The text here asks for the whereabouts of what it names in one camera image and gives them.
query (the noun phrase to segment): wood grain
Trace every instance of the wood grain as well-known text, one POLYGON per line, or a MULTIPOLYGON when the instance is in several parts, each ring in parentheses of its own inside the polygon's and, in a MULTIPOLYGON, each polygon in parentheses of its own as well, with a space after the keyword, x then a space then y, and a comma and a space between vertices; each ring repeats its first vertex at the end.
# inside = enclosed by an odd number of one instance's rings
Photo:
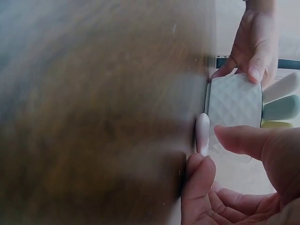
POLYGON ((2 0, 0 223, 165 224, 213 16, 211 0, 2 0))

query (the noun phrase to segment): diamond pattern texture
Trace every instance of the diamond pattern texture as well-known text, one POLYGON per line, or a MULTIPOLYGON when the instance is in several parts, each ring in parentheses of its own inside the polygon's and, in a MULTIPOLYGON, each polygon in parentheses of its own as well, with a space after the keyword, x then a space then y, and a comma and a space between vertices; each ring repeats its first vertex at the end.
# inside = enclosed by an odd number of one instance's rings
POLYGON ((212 80, 208 116, 210 118, 209 149, 226 158, 249 162, 251 157, 226 151, 217 140, 214 127, 249 125, 259 128, 262 118, 262 87, 250 83, 245 74, 212 80))

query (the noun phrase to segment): skin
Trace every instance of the skin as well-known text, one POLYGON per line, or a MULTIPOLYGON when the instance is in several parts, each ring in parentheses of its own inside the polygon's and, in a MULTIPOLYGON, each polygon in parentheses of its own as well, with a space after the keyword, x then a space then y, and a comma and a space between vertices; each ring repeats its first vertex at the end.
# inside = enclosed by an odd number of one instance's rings
POLYGON ((228 151, 261 160, 276 189, 269 195, 242 195, 214 182, 210 157, 193 154, 181 197, 182 225, 300 224, 300 128, 215 127, 228 151))
POLYGON ((278 28, 275 0, 249 0, 236 33, 232 51, 225 64, 211 79, 246 73, 253 83, 266 87, 278 67, 278 28))

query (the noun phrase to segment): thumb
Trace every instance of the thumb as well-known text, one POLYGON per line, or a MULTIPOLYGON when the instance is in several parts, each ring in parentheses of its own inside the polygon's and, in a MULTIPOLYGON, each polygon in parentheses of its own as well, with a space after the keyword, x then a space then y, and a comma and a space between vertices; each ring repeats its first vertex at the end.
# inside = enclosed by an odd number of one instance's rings
POLYGON ((254 128, 249 126, 215 127, 215 134, 223 147, 236 154, 246 154, 262 160, 265 143, 271 129, 254 128))
POLYGON ((253 83, 262 81, 266 67, 272 60, 270 51, 267 49, 266 47, 258 46, 254 56, 249 62, 247 75, 249 80, 253 83))

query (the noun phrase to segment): fingernail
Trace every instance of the fingernail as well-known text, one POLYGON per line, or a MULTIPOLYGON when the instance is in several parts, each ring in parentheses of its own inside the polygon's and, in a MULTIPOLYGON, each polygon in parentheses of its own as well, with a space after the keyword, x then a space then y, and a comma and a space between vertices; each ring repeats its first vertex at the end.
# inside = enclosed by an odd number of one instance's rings
POLYGON ((251 70, 251 75, 257 80, 261 81, 261 75, 257 69, 252 69, 251 70))

